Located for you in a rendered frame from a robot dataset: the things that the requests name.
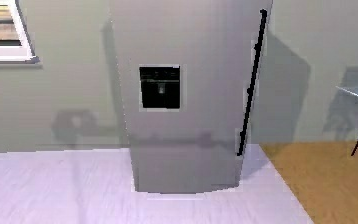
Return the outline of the grey fridge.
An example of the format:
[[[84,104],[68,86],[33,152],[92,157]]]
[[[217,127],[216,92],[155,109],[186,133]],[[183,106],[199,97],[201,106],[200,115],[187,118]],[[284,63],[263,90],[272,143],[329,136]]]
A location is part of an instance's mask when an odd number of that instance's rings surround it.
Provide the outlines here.
[[[235,188],[261,19],[273,0],[109,0],[138,192]]]

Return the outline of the white framed window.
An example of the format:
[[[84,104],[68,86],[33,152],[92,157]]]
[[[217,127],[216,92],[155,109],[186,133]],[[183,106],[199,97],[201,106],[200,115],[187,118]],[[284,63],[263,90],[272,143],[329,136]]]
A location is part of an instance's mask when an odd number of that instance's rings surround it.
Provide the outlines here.
[[[38,62],[19,0],[0,0],[0,63]]]

